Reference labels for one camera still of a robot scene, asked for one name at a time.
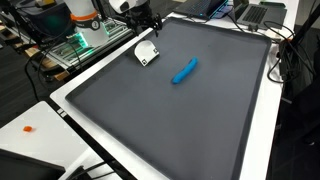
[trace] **gray mat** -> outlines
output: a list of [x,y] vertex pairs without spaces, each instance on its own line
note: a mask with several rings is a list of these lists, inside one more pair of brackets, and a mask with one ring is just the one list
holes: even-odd
[[170,179],[238,179],[270,39],[178,19],[146,39],[152,64],[132,48],[67,100]]

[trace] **laptop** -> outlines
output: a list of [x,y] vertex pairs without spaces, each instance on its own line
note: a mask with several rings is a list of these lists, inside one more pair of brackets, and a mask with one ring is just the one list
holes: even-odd
[[[256,4],[242,4],[241,0],[233,0],[235,19],[238,24],[258,26],[259,29],[267,30],[263,24],[265,21],[272,21],[283,25],[287,10],[281,7],[270,7]],[[282,29],[282,26],[268,23],[268,26]]]
[[228,0],[188,0],[176,7],[173,12],[199,19],[211,19]]

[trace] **orange object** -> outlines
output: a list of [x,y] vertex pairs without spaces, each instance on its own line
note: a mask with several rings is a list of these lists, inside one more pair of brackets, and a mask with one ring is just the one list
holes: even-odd
[[31,127],[31,126],[25,126],[25,127],[23,128],[23,131],[31,132],[31,131],[32,131],[32,127]]
[[89,20],[89,19],[95,18],[95,17],[98,15],[98,13],[97,13],[97,11],[94,11],[93,13],[88,14],[88,15],[86,15],[86,16],[75,16],[75,15],[73,15],[73,14],[70,14],[70,15],[71,15],[71,19],[72,19],[72,20],[75,20],[75,21],[85,21],[85,20]]

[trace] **white table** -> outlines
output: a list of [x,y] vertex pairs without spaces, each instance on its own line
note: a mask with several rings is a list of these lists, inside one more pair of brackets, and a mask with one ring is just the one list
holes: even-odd
[[[31,132],[23,131],[31,126]],[[79,166],[85,169],[103,160],[45,102],[40,102],[0,129],[0,149],[65,168],[65,180]],[[97,177],[113,170],[103,165],[88,174]],[[101,180],[120,180],[111,174]]]
[[[288,12],[284,25],[290,29],[294,28],[295,17],[297,14],[299,0],[273,0],[283,2],[287,6]],[[251,3],[258,4],[258,0],[252,0]],[[170,14],[169,16],[183,17],[178,14]],[[235,28],[232,21],[225,17],[223,19],[210,20],[206,24],[219,26],[224,28]],[[80,126],[82,126],[92,137],[94,137],[114,158],[116,158],[127,170],[129,170],[138,179],[167,179],[159,171],[122,145],[108,132],[104,131],[89,118],[74,108],[65,100],[68,93],[74,90],[85,80],[94,75],[101,68],[106,66],[146,34],[151,29],[143,32],[139,37],[134,38],[127,44],[123,45],[109,56],[92,66],[87,71],[51,94],[53,99],[65,112],[67,112]],[[272,147],[273,134],[278,114],[278,107],[281,98],[281,86],[270,82],[267,79],[267,71],[276,61],[275,52],[277,48],[272,46],[264,75],[260,84],[260,91],[252,119],[250,134],[245,151],[245,157],[240,175],[241,180],[260,180],[265,179],[270,151]]]

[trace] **blue foam piece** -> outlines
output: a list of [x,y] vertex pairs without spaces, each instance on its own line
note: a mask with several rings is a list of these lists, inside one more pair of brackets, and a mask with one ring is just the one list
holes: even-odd
[[190,60],[189,64],[172,78],[172,83],[179,84],[185,77],[187,77],[192,72],[192,70],[197,66],[197,64],[198,58],[193,57]]

